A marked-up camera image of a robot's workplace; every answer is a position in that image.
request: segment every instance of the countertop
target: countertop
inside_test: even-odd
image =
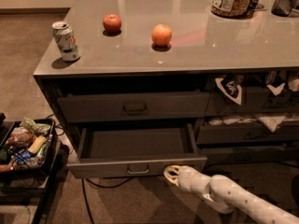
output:
[[[211,1],[76,0],[65,19],[81,58],[65,63],[52,40],[34,75],[298,68],[299,18],[275,16],[275,0],[260,0],[250,16],[225,19],[211,13]],[[119,35],[103,33],[102,19],[109,13],[121,17]],[[158,23],[173,31],[168,50],[152,46],[151,31]]]

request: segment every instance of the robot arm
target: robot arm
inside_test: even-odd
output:
[[[168,166],[164,176],[200,196],[216,211],[228,214],[237,207],[260,224],[295,224],[299,218],[246,191],[224,175],[203,175],[189,166]]]

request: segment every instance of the baseboard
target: baseboard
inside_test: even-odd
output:
[[[10,14],[66,14],[70,7],[0,8],[0,15]]]

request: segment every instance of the apple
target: apple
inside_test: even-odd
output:
[[[172,37],[171,29],[165,24],[158,24],[151,32],[151,40],[158,47],[165,47],[169,44]]]
[[[121,18],[116,14],[107,14],[103,18],[103,26],[109,34],[116,34],[121,30]]]

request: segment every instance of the can lid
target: can lid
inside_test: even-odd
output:
[[[53,28],[53,29],[65,29],[66,27],[68,27],[68,23],[67,23],[67,21],[56,21],[56,22],[52,25],[52,28]]]

